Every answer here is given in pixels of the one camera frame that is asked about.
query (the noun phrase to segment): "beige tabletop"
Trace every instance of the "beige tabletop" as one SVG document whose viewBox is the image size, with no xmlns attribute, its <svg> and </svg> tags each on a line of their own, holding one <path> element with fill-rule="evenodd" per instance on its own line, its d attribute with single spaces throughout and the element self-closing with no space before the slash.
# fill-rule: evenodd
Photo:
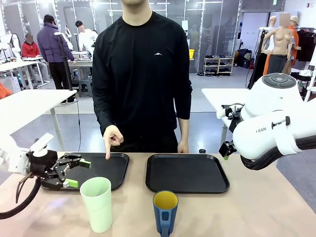
<svg viewBox="0 0 316 237">
<path fill-rule="evenodd" d="M 145 185 L 147 158 L 128 154 L 124 184 L 112 193 L 113 225 L 94 233 L 79 193 L 40 189 L 33 202 L 18 215 L 0 221 L 0 237 L 159 237 L 152 198 Z M 274 167 L 245 168 L 239 155 L 224 161 L 215 155 L 231 183 L 221 195 L 178 195 L 179 207 L 171 237 L 314 237 L 316 215 Z M 0 212 L 16 206 L 19 175 L 0 186 Z M 22 201 L 34 181 L 29 180 Z"/>
</svg>

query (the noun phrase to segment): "human hand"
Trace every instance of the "human hand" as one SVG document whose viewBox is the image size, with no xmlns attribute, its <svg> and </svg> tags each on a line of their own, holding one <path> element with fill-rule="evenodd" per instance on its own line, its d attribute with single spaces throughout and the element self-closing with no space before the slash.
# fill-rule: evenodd
<svg viewBox="0 0 316 237">
<path fill-rule="evenodd" d="M 178 153 L 189 153 L 188 140 L 181 140 L 178 144 Z"/>
<path fill-rule="evenodd" d="M 263 50 L 263 52 L 264 52 L 265 54 L 267 54 L 267 55 L 271 55 L 271 54 L 272 54 L 272 51 L 270 51 L 270 50 Z"/>
<path fill-rule="evenodd" d="M 123 141 L 123 135 L 115 125 L 110 125 L 105 129 L 103 140 L 106 150 L 105 159 L 110 158 L 111 146 L 119 146 Z"/>
</svg>

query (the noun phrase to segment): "hat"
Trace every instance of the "hat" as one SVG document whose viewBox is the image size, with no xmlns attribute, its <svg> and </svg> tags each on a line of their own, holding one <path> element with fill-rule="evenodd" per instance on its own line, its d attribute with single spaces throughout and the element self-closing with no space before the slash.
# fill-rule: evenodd
<svg viewBox="0 0 316 237">
<path fill-rule="evenodd" d="M 297 25 L 299 25 L 297 16 L 291 16 L 291 21 L 294 21 Z"/>
</svg>

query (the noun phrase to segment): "cup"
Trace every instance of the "cup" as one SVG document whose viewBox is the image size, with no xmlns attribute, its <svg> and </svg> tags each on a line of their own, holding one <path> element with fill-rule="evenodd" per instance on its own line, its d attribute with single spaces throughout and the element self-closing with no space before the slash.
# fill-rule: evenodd
<svg viewBox="0 0 316 237">
<path fill-rule="evenodd" d="M 178 202 L 178 197 L 170 191 L 158 192 L 153 198 L 157 231 L 161 237 L 169 237 L 173 232 Z"/>
<path fill-rule="evenodd" d="M 112 225 L 111 182 L 104 177 L 85 181 L 80 187 L 91 228 L 96 233 L 107 231 Z"/>
</svg>

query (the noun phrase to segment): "man in purple jacket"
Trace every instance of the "man in purple jacket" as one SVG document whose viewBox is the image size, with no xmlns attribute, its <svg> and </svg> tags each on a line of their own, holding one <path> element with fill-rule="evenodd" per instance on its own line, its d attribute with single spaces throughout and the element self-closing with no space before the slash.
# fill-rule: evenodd
<svg viewBox="0 0 316 237">
<path fill-rule="evenodd" d="M 63 56 L 61 48 L 58 42 L 58 36 L 55 35 L 59 32 L 56 26 L 55 19 L 51 15 L 44 16 L 44 27 L 38 33 L 39 50 L 47 63 L 49 63 L 49 69 L 51 76 L 55 82 L 56 89 L 69 89 L 67 81 L 67 73 L 64 66 Z M 66 56 L 74 61 L 75 58 L 67 46 L 65 39 L 62 37 L 64 43 L 64 50 Z M 77 102 L 74 96 L 69 97 L 61 104 L 66 105 Z"/>
</svg>

